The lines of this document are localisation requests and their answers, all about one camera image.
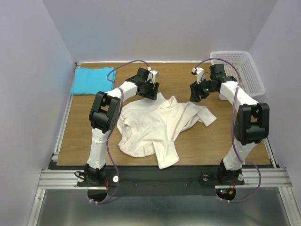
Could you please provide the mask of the white t shirt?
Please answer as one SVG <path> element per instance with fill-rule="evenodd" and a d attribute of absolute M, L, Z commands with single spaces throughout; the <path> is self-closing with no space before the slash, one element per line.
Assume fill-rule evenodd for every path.
<path fill-rule="evenodd" d="M 174 142 L 178 135 L 197 122 L 209 126 L 216 117 L 205 106 L 179 103 L 175 97 L 147 98 L 123 107 L 117 128 L 122 135 L 120 150 L 132 157 L 155 155 L 159 169 L 179 161 Z"/>

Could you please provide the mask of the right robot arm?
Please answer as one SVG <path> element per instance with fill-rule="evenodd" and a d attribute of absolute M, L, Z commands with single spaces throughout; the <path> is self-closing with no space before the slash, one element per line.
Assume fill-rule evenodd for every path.
<path fill-rule="evenodd" d="M 235 77 L 226 75 L 223 64 L 210 66 L 209 80 L 203 78 L 204 70 L 200 67 L 193 68 L 191 73 L 197 80 L 190 85 L 190 101 L 200 102 L 217 92 L 233 105 L 232 147 L 221 160 L 216 178 L 222 184 L 242 181 L 241 169 L 247 156 L 269 134 L 269 105 L 251 98 Z"/>

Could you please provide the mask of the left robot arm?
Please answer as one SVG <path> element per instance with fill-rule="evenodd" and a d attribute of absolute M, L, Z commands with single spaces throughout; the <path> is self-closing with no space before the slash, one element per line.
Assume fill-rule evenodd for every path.
<path fill-rule="evenodd" d="M 150 67 L 139 68 L 136 75 L 126 79 L 119 87 L 96 94 L 89 114 L 92 129 L 90 155 L 79 179 L 94 186 L 104 182 L 107 142 L 117 126 L 123 102 L 136 95 L 150 100 L 157 99 L 158 75 L 159 72 Z"/>

